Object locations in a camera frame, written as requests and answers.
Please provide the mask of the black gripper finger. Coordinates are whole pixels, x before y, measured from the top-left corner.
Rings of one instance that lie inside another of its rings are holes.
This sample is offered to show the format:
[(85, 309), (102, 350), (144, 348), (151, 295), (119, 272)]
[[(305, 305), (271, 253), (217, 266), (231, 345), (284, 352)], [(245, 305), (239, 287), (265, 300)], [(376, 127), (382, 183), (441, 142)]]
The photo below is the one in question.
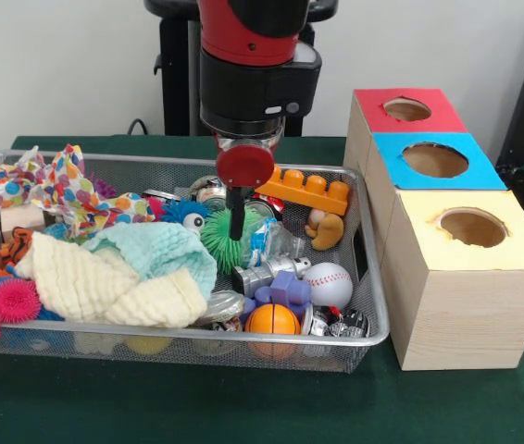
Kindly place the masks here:
[(245, 208), (242, 191), (241, 187), (232, 187), (227, 191), (227, 208), (231, 212), (229, 235), (233, 241), (239, 241), (243, 235)]

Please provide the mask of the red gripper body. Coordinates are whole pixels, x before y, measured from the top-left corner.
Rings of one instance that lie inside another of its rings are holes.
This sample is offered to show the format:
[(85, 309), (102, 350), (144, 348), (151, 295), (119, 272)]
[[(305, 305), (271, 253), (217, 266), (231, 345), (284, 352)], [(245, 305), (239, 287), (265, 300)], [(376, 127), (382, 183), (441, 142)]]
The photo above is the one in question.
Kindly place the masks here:
[(216, 168), (218, 177), (230, 188), (257, 188), (274, 172), (276, 145), (261, 141), (230, 141), (218, 145)]

